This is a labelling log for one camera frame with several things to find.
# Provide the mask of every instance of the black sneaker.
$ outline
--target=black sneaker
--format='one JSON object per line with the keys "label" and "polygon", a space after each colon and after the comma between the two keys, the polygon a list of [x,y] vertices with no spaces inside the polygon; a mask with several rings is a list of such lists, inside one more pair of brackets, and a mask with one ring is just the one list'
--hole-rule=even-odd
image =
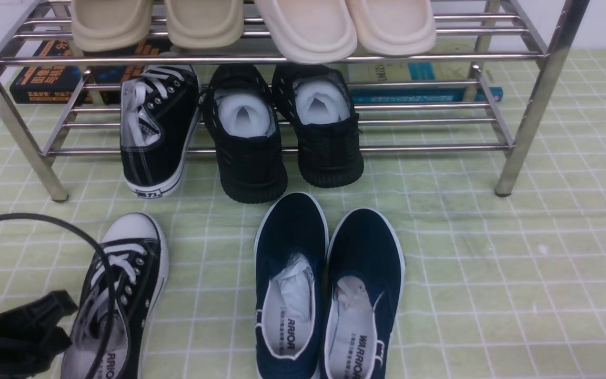
{"label": "black sneaker", "polygon": [[200,98],[217,149],[224,192],[234,201],[274,201],[287,189],[279,125],[268,85],[253,65],[221,65]]}
{"label": "black sneaker", "polygon": [[341,220],[327,256],[322,377],[384,379],[406,265],[382,214],[357,209]]}
{"label": "black sneaker", "polygon": [[254,243],[257,371],[261,379],[317,379],[329,229],[308,194],[274,204]]}
{"label": "black sneaker", "polygon": [[101,243],[116,283],[108,283],[95,256],[81,292],[72,328],[72,347],[62,360],[60,379],[84,379],[96,357],[108,316],[107,286],[114,286],[114,323],[98,377],[142,377],[145,326],[168,278],[168,248],[160,226],[142,213],[116,220]]}
{"label": "black sneaker", "polygon": [[180,183],[200,112],[200,83],[190,65],[152,65],[121,88],[120,157],[130,190],[167,196]]}
{"label": "black sneaker", "polygon": [[306,182],[332,188],[361,177],[359,115],[339,71],[279,64],[272,77],[272,98],[296,131],[298,168]]}

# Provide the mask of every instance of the shoe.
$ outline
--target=shoe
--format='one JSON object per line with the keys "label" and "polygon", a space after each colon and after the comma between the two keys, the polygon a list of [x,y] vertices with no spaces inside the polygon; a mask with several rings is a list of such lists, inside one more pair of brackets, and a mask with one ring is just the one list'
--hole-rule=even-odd
{"label": "shoe", "polygon": [[319,377],[328,246],[324,213],[308,194],[282,197],[263,218],[254,243],[260,379]]}
{"label": "shoe", "polygon": [[200,99],[224,192],[236,202],[274,201],[287,189],[270,89],[253,65],[221,65]]}
{"label": "shoe", "polygon": [[345,0],[254,0],[279,52],[296,63],[330,63],[349,57],[357,33]]}
{"label": "shoe", "polygon": [[323,65],[277,65],[272,98],[298,137],[298,168],[306,182],[341,187],[363,174],[359,115],[343,74]]}
{"label": "shoe", "polygon": [[199,89],[190,65],[152,65],[123,83],[120,157],[125,180],[137,197],[167,196],[179,185],[200,118]]}
{"label": "shoe", "polygon": [[430,0],[356,0],[347,2],[359,42],[384,55],[425,53],[436,44]]}
{"label": "shoe", "polygon": [[83,51],[134,45],[151,29],[152,0],[72,0],[72,34]]}
{"label": "shoe", "polygon": [[165,0],[170,41],[183,48],[228,46],[245,28],[242,0]]}
{"label": "shoe", "polygon": [[357,209],[331,238],[322,377],[383,379],[406,269],[382,214]]}
{"label": "shoe", "polygon": [[113,379],[142,377],[145,327],[150,323],[168,278],[168,248],[160,225],[143,213],[116,220],[101,242],[114,273],[108,283],[97,254],[81,291],[74,321],[72,346],[62,360],[60,379],[84,379],[95,359],[107,321],[107,286],[114,286],[116,304],[113,329],[98,375]]}

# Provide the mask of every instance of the shoe rack leg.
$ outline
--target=shoe rack leg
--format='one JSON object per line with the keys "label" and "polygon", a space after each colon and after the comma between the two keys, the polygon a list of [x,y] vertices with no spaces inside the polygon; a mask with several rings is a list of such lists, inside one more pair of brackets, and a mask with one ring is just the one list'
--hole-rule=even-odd
{"label": "shoe rack leg", "polygon": [[[486,0],[486,13],[497,13],[500,11],[500,0]],[[495,26],[496,22],[494,20],[488,20],[488,21],[483,21],[481,22],[481,26]],[[477,53],[486,53],[488,52],[488,50],[490,50],[490,42],[492,41],[492,35],[488,34],[485,36],[478,36],[476,38],[476,47],[474,47],[474,51],[476,51]],[[469,66],[469,74],[467,74],[468,78],[474,78],[476,77],[476,72],[478,70],[476,70],[475,66],[478,66],[478,68],[481,70],[481,72],[483,72],[483,62],[472,62],[471,65]],[[467,89],[465,89],[464,91],[464,97],[462,98],[462,101],[474,101],[474,99],[476,99],[476,93],[477,93],[477,87],[476,84],[471,84],[469,86],[467,86]]]}
{"label": "shoe rack leg", "polygon": [[[52,9],[53,9],[53,13],[55,14],[56,17],[71,17],[72,16],[69,12],[69,5],[57,4],[57,5],[53,5]],[[70,32],[70,31],[72,31],[72,27],[63,26],[62,30],[65,32]],[[69,48],[72,50],[72,55],[74,55],[75,57],[84,56],[84,51],[82,51],[79,48],[79,46],[76,46],[76,44],[74,43],[74,40],[67,41],[67,44],[69,45]],[[78,68],[79,68],[79,72],[81,72],[81,73],[84,73],[87,70],[86,66],[79,66]],[[94,84],[95,83],[94,76],[92,74],[89,74],[86,82],[90,83],[90,84]],[[92,99],[92,103],[94,106],[104,106],[104,99],[102,97],[102,94],[97,89],[91,89],[90,91],[88,91],[88,93],[90,94],[90,97]]]}
{"label": "shoe rack leg", "polygon": [[541,62],[542,69],[516,133],[515,146],[507,157],[500,181],[495,187],[497,196],[509,196],[516,184],[588,5],[589,0],[565,0],[548,53]]}
{"label": "shoe rack leg", "polygon": [[25,158],[27,158],[27,161],[29,161],[34,173],[39,177],[41,184],[44,185],[53,201],[67,201],[69,194],[62,187],[62,184],[60,184],[60,180],[55,175],[55,172],[53,172],[51,164],[46,158],[41,156],[41,150],[38,144],[36,144],[36,140],[29,132],[29,129],[27,129],[26,123],[6,93],[2,82],[0,82],[0,118],[2,118],[2,122],[6,125],[15,143]]}

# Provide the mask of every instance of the black cable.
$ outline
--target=black cable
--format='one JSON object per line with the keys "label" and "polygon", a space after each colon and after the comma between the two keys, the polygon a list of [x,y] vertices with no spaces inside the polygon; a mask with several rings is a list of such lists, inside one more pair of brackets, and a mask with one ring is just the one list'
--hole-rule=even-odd
{"label": "black cable", "polygon": [[104,357],[104,353],[106,353],[106,347],[107,347],[107,344],[109,343],[109,338],[111,338],[111,329],[113,328],[113,324],[114,324],[114,311],[115,311],[114,304],[116,303],[116,293],[114,290],[114,286],[111,283],[114,283],[115,279],[114,279],[114,274],[111,269],[111,266],[109,265],[108,257],[106,256],[106,254],[104,254],[104,250],[101,246],[99,246],[99,243],[96,242],[91,236],[87,235],[86,232],[80,230],[76,226],[74,226],[66,221],[60,220],[59,218],[46,216],[44,214],[36,214],[36,213],[0,214],[0,221],[9,221],[9,220],[36,220],[36,221],[44,221],[46,223],[51,223],[53,225],[60,226],[60,227],[64,228],[65,230],[68,230],[68,231],[74,233],[75,235],[78,235],[85,242],[87,242],[93,249],[95,249],[95,252],[99,257],[99,260],[102,262],[102,265],[104,266],[104,276],[106,277],[106,281],[109,283],[109,285],[106,286],[106,288],[107,288],[106,292],[109,297],[108,298],[109,304],[107,305],[108,316],[106,318],[106,328],[105,328],[106,335],[104,336],[104,338],[102,338],[101,341],[99,341],[99,348],[97,349],[97,355],[95,356],[95,359],[93,360],[93,364],[91,365],[90,370],[88,370],[88,373],[86,375],[86,379],[93,379],[93,377],[95,377],[95,374],[97,374],[97,370],[99,368],[99,363],[102,361],[102,359]]}

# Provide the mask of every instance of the black knit sneaker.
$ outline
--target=black knit sneaker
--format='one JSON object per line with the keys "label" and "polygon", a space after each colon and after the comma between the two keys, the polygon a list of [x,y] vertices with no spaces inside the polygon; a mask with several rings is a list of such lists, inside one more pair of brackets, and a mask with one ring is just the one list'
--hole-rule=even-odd
{"label": "black knit sneaker", "polygon": [[190,65],[151,65],[121,88],[120,156],[125,180],[143,199],[180,183],[198,122],[200,82]]}
{"label": "black knit sneaker", "polygon": [[60,379],[84,379],[102,342],[108,318],[108,286],[114,286],[114,323],[104,358],[94,379],[142,377],[145,326],[168,278],[165,237],[158,223],[143,213],[116,220],[101,242],[115,283],[109,283],[96,255],[81,291],[72,328],[72,346],[62,360]]}
{"label": "black knit sneaker", "polygon": [[253,65],[221,65],[200,97],[224,192],[234,201],[274,201],[287,189],[279,125],[268,85]]}
{"label": "black knit sneaker", "polygon": [[298,168],[315,187],[341,187],[363,174],[359,115],[343,75],[323,65],[277,65],[272,77],[277,110],[298,137]]}

